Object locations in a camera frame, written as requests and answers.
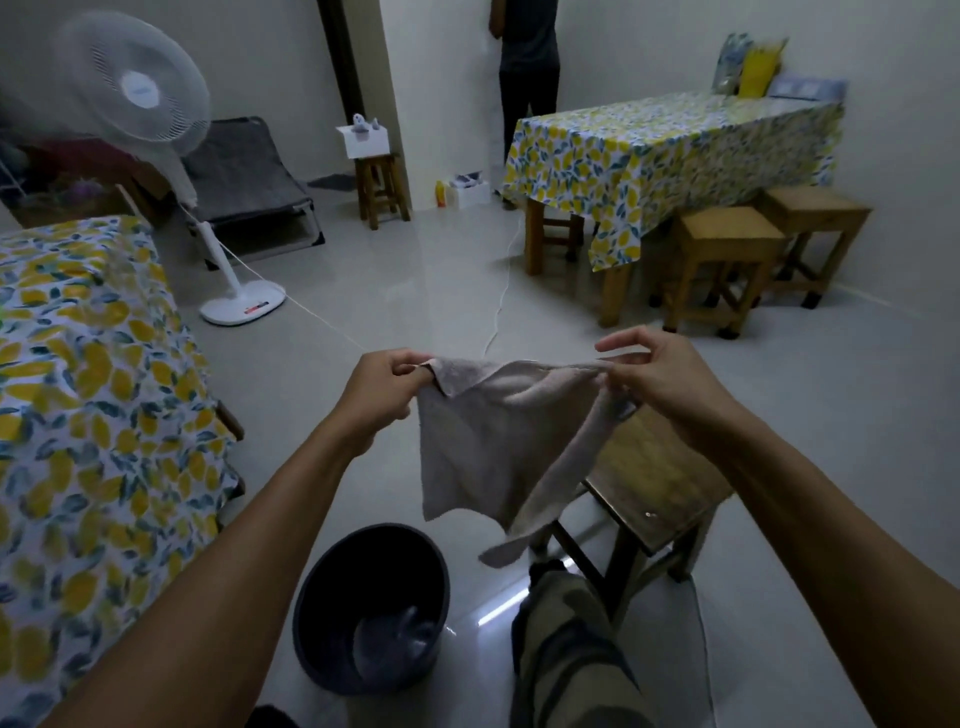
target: electric fan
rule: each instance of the electric fan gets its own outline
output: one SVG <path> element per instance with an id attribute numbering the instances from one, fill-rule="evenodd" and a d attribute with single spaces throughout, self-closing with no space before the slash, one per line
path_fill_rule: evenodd
<path id="1" fill-rule="evenodd" d="M 200 314 L 212 324 L 238 326 L 283 303 L 286 291 L 276 283 L 241 283 L 213 228 L 196 218 L 197 191 L 180 158 L 206 136 L 210 94 L 200 69 L 177 42 L 121 12 L 90 11 L 60 28 L 54 57 L 74 112 L 63 121 L 150 162 L 197 222 L 230 287 L 224 298 L 204 303 Z"/>

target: power cord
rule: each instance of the power cord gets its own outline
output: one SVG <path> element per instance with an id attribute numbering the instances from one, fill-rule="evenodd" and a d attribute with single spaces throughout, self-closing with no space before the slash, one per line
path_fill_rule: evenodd
<path id="1" fill-rule="evenodd" d="M 710 647 L 707 642 L 707 625 L 704 623 L 704 612 L 700 606 L 700 590 L 697 589 L 697 585 L 693 581 L 693 574 L 690 574 L 690 589 L 693 590 L 693 601 L 697 605 L 697 621 L 700 622 L 700 634 L 704 640 L 704 673 L 707 676 L 707 701 L 710 706 L 710 720 L 713 723 L 713 728 L 719 728 L 716 701 L 713 699 L 713 680 L 710 677 Z"/>

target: hand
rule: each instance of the hand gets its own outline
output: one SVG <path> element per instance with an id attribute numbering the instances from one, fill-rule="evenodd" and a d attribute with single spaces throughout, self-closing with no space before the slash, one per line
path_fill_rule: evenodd
<path id="1" fill-rule="evenodd" d="M 365 353 L 328 419 L 360 442 L 360 451 L 365 452 L 373 435 L 410 415 L 410 400 L 433 381 L 433 372 L 417 366 L 430 358 L 430 354 L 409 349 Z"/>
<path id="2" fill-rule="evenodd" d="M 596 349 L 610 352 L 635 345 L 650 351 L 611 357 L 608 382 L 626 387 L 668 418 L 689 444 L 749 416 L 682 336 L 648 327 L 628 328 L 601 339 Z"/>

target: white box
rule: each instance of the white box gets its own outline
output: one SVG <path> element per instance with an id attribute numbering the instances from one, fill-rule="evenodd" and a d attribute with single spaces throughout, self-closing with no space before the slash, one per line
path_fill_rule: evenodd
<path id="1" fill-rule="evenodd" d="M 473 187 L 466 189 L 460 187 L 451 187 L 449 184 L 444 187 L 444 198 L 447 207 L 473 207 L 474 205 L 486 205 L 490 202 L 490 183 L 480 182 Z"/>
<path id="2" fill-rule="evenodd" d="M 390 154 L 390 137 L 387 136 L 387 128 L 384 126 L 360 133 L 355 132 L 353 127 L 337 127 L 337 131 L 344 136 L 347 157 L 350 159 L 382 157 Z"/>

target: gray towel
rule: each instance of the gray towel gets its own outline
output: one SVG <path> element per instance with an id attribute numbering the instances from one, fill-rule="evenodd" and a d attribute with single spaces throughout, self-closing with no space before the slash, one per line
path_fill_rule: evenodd
<path id="1" fill-rule="evenodd" d="M 426 366 L 436 382 L 417 395 L 423 517 L 454 508 L 490 516 L 507 538 L 480 561 L 505 567 L 560 516 L 636 406 L 604 386 L 604 361 L 431 359 Z"/>

